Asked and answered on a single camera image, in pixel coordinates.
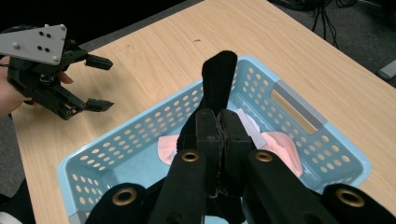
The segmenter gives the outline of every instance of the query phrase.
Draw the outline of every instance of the laundry basket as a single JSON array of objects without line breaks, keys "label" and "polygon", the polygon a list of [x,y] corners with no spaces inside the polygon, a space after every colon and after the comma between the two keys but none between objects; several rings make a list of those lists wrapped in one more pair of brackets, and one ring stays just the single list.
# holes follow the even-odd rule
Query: laundry basket
[{"label": "laundry basket", "polygon": [[[64,158],[58,179],[69,223],[84,223],[113,186],[129,182],[148,188],[165,177],[170,166],[158,157],[158,139],[179,134],[202,96],[199,80]],[[300,180],[318,193],[333,183],[357,187],[371,172],[354,144],[251,56],[239,57],[235,69],[228,109],[237,108],[261,132],[286,133],[294,141],[304,169]]]}]

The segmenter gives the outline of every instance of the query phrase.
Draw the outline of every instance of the finger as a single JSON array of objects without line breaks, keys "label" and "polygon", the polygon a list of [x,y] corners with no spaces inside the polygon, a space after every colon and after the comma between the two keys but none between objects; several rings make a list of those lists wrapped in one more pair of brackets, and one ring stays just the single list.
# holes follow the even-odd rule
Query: finger
[{"label": "finger", "polygon": [[66,73],[64,73],[64,72],[60,72],[59,74],[58,74],[58,78],[62,81],[62,83],[64,83],[64,84],[71,84],[71,83],[73,83],[74,82],[74,80],[70,77],[70,76],[68,76]]}]

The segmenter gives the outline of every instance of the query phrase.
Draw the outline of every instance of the gray carpet floor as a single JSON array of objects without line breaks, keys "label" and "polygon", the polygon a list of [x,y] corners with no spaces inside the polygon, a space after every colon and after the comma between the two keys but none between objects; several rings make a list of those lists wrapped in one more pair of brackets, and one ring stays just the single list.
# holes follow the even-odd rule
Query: gray carpet floor
[{"label": "gray carpet floor", "polygon": [[[112,34],[100,36],[81,47],[87,51],[97,49],[201,1],[186,0]],[[312,29],[315,21],[313,11],[302,12],[279,8],[308,29]],[[376,4],[359,1],[353,7],[338,7],[335,1],[332,1],[326,7],[326,14],[335,28],[338,48],[371,71],[373,76],[377,70],[396,60],[395,23],[384,20],[382,9]],[[315,33],[323,36],[324,27],[327,27],[326,40],[333,44],[327,23],[323,26],[322,20],[318,20]],[[9,117],[0,118],[0,158],[0,193],[12,196],[24,179],[24,172],[15,129]]]}]

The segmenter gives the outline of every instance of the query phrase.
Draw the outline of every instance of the wooden table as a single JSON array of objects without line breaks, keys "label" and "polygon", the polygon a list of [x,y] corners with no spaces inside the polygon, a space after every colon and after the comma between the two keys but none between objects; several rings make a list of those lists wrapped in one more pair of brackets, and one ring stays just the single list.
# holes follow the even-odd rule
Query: wooden table
[{"label": "wooden table", "polygon": [[37,223],[67,223],[64,157],[201,78],[224,49],[258,58],[360,148],[373,166],[360,189],[396,214],[396,90],[267,1],[206,0],[91,52],[114,63],[109,71],[70,66],[66,88],[115,102],[107,112],[13,113]]}]

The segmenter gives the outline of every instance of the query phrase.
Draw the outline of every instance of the human hand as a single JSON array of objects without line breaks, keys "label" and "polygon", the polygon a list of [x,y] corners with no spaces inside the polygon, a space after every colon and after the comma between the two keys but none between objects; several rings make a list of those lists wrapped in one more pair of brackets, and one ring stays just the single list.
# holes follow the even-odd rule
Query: human hand
[{"label": "human hand", "polygon": [[[5,56],[0,60],[0,64],[8,64],[9,57]],[[18,108],[23,101],[32,100],[20,94],[9,82],[7,81],[7,67],[0,66],[0,117],[6,116],[16,108]],[[60,72],[58,78],[62,83],[73,83],[73,79],[66,73]]]}]

